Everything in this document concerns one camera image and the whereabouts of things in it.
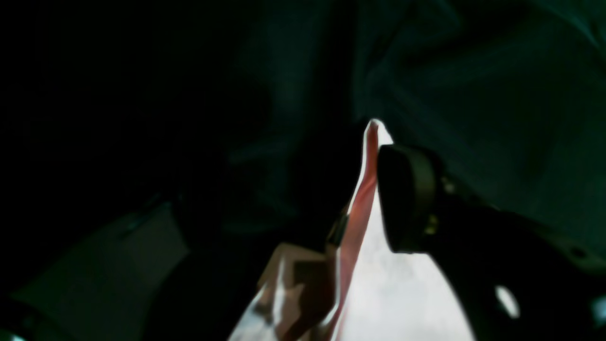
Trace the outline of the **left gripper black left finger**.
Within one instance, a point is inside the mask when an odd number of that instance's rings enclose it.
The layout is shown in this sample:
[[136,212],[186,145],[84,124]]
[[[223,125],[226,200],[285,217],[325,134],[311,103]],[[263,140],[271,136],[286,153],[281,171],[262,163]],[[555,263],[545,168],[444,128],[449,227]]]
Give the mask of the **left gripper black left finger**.
[[16,341],[327,341],[343,302],[331,242],[193,250],[162,201],[97,226],[30,212],[17,232]]

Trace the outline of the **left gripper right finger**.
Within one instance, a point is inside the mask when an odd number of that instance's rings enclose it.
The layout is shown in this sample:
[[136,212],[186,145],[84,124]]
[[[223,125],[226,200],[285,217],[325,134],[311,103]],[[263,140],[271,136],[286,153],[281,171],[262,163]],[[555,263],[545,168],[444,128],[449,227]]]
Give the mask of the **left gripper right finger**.
[[483,201],[426,149],[383,145],[377,188],[388,246],[427,254],[477,341],[603,341],[605,259]]

